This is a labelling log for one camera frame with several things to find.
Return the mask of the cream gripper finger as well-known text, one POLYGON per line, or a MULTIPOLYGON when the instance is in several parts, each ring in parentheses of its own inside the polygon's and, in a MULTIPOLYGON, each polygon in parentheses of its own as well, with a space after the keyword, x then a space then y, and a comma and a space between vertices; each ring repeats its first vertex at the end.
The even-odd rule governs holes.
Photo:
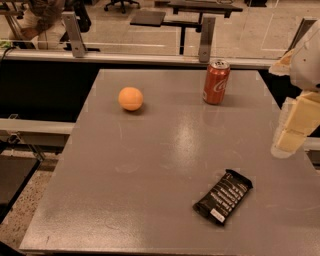
POLYGON ((276 147, 294 154, 319 125, 320 94, 302 91, 294 99, 294 105, 276 147))
POLYGON ((276 144, 280 139, 280 135, 284 129, 285 122, 289 117, 289 114, 293 105, 294 105, 294 99, 287 97, 284 103, 282 104, 282 108, 280 110, 278 125, 277 125, 277 128, 275 129, 273 140, 272 140, 272 146, 271 146, 271 154, 276 158, 288 158, 291 156, 291 153, 278 149, 276 147, 276 144))

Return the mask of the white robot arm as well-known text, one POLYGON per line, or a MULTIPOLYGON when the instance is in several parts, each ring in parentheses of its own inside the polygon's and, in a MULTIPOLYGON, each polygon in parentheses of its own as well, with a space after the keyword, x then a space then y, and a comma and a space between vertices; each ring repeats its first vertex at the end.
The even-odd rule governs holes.
POLYGON ((320 21, 315 21, 297 44, 269 72, 288 75, 292 85, 302 92, 287 97, 282 105, 274 132, 271 154, 288 158, 320 126, 320 21))

